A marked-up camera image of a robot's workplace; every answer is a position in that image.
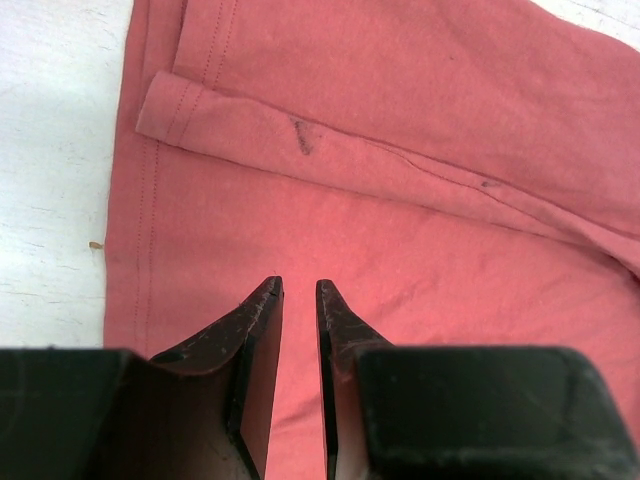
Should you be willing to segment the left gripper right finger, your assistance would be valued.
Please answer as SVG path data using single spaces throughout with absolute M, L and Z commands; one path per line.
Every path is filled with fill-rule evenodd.
M 595 366 L 569 348 L 396 346 L 316 285 L 330 479 L 635 479 Z

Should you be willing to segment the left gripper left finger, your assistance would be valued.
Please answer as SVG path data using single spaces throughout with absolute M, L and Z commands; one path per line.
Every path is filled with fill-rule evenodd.
M 126 349 L 1 353 L 5 479 L 261 479 L 283 285 L 143 358 Z

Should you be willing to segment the pink red t shirt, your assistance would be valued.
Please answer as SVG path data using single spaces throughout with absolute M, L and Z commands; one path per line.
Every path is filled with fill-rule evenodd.
M 314 290 L 398 343 L 586 354 L 639 429 L 639 54 L 530 1 L 137 1 L 104 341 L 284 281 L 266 475 L 325 474 Z

